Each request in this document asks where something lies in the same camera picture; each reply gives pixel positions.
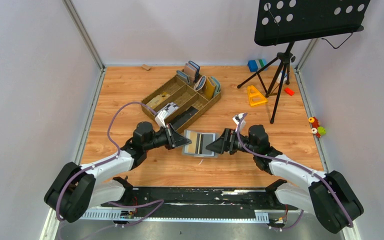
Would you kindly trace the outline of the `yellow card holder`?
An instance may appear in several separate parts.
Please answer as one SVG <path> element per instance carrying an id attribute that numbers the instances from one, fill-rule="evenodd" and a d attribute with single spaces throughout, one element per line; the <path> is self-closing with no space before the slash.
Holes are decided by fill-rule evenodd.
<path id="1" fill-rule="evenodd" d="M 216 86 L 217 85 L 216 85 L 213 77 L 207 76 L 204 87 L 203 87 L 203 94 L 207 100 L 211 100 L 213 98 Z"/>

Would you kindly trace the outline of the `blue green toy block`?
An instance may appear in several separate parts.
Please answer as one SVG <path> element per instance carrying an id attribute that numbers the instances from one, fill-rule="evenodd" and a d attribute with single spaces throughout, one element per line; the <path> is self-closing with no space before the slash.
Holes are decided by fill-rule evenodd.
<path id="1" fill-rule="evenodd" d="M 249 60 L 247 63 L 248 69 L 251 73 L 255 73 L 267 65 L 267 61 L 262 59 Z"/>

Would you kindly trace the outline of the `tan card in basket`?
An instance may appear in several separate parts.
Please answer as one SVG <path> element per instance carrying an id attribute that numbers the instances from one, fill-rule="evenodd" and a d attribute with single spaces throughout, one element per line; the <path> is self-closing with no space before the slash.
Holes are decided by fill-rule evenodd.
<path id="1" fill-rule="evenodd" d="M 155 109 L 159 104 L 165 101 L 171 95 L 167 92 L 163 92 L 154 96 L 146 105 L 152 109 Z"/>

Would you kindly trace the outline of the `black white cards stack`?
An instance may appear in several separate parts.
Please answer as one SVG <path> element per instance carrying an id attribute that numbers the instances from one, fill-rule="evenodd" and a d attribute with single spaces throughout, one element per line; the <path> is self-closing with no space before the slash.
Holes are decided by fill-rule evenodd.
<path id="1" fill-rule="evenodd" d="M 171 114 L 173 114 L 177 109 L 179 108 L 179 106 L 176 104 L 176 103 L 174 103 L 174 102 L 170 102 L 170 103 L 168 103 L 167 105 L 165 105 L 161 110 L 167 110 L 168 111 L 168 116 L 167 117 L 169 117 Z"/>

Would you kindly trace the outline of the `small cardboard scrap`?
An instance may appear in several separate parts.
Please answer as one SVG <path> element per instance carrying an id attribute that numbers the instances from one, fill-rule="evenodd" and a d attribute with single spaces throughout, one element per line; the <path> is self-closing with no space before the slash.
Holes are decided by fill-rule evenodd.
<path id="1" fill-rule="evenodd" d="M 149 71 L 152 67 L 151 66 L 149 66 L 149 65 L 147 65 L 147 64 L 143 64 L 142 66 L 141 66 L 144 70 L 146 70 L 146 71 Z"/>

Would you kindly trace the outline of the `yellow triangular toy block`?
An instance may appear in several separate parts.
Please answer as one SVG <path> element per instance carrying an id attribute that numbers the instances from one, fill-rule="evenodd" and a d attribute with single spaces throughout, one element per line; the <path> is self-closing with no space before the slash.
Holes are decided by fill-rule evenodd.
<path id="1" fill-rule="evenodd" d="M 256 107 L 268 103 L 267 98 L 254 85 L 249 85 L 246 88 L 248 102 L 251 107 Z"/>

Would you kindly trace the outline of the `red green toy figure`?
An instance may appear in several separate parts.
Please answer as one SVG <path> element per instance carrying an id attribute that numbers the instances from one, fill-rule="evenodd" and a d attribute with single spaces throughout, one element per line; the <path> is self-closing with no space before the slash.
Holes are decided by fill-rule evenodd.
<path id="1" fill-rule="evenodd" d="M 311 125 L 311 133 L 317 138 L 326 135 L 326 129 L 320 125 L 319 120 L 315 116 L 309 117 L 308 122 Z"/>

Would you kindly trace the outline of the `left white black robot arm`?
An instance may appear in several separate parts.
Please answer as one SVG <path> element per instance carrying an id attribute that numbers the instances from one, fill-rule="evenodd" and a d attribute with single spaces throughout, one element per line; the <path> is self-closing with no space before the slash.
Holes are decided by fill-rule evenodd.
<path id="1" fill-rule="evenodd" d="M 160 147 L 171 150 L 191 142 L 171 124 L 155 131 L 150 122 L 142 121 L 114 154 L 85 165 L 65 164 L 45 193 L 44 202 L 56 211 L 60 220 L 73 223 L 89 208 L 126 199 L 125 194 L 133 187 L 118 174 L 137 168 L 149 150 Z"/>

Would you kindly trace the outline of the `black music stand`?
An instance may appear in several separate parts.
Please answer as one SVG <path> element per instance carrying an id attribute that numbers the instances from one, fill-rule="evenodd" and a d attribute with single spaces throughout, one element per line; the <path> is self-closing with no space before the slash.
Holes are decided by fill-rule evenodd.
<path id="1" fill-rule="evenodd" d="M 280 64 L 265 96 L 275 96 L 270 123 L 275 121 L 283 84 L 290 83 L 295 42 L 364 30 L 362 22 L 370 0 L 261 0 L 258 5 L 254 42 L 262 47 L 287 44 L 286 50 L 251 75 L 259 77 L 270 65 Z"/>

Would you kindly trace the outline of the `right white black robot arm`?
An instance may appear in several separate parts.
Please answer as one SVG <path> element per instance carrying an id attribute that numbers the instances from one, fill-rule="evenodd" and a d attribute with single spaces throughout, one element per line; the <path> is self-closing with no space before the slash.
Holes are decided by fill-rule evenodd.
<path id="1" fill-rule="evenodd" d="M 318 171 L 287 157 L 271 146 L 264 127 L 253 125 L 244 136 L 226 128 L 221 136 L 206 146 L 217 154 L 240 151 L 250 153 L 256 166 L 280 179 L 269 185 L 273 201 L 313 214 L 331 233 L 345 227 L 364 213 L 364 208 L 345 177 L 338 171 Z"/>

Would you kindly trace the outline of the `small red toy brick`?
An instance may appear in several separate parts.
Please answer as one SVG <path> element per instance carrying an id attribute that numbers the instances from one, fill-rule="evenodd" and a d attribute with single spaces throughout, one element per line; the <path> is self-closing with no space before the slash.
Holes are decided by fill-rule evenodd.
<path id="1" fill-rule="evenodd" d="M 295 94 L 295 92 L 294 92 L 292 89 L 290 89 L 289 87 L 286 87 L 286 88 L 284 89 L 284 92 L 285 92 L 286 94 L 288 94 L 289 96 L 293 96 L 293 95 Z"/>

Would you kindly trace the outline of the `blue tan card holder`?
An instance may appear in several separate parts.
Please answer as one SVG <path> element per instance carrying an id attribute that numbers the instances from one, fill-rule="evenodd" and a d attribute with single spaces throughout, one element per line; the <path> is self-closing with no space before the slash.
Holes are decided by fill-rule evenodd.
<path id="1" fill-rule="evenodd" d="M 200 75 L 200 66 L 195 62 L 189 60 L 185 63 L 183 72 L 188 76 L 191 83 L 196 83 Z"/>

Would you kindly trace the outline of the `woven divided basket tray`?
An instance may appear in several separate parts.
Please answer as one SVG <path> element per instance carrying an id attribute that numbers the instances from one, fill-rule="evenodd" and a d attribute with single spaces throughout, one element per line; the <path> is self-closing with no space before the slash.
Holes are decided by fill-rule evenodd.
<path id="1" fill-rule="evenodd" d="M 170 94 L 166 100 L 159 104 L 155 109 L 147 106 L 147 103 L 156 95 L 167 92 Z M 141 100 L 145 106 L 142 107 L 142 111 L 152 120 L 156 117 L 156 112 L 160 111 L 168 103 L 174 102 L 179 108 L 165 119 L 165 123 L 170 123 L 179 114 L 186 111 L 189 107 L 195 107 L 198 112 L 193 115 L 185 124 L 183 124 L 177 131 L 182 132 L 189 128 L 194 122 L 198 120 L 204 113 L 206 113 L 213 105 L 215 105 L 221 99 L 222 93 L 218 92 L 211 100 L 207 100 L 203 91 L 196 91 L 192 86 L 189 86 L 178 76 L 173 76 L 170 80 L 165 82 L 150 95 Z"/>

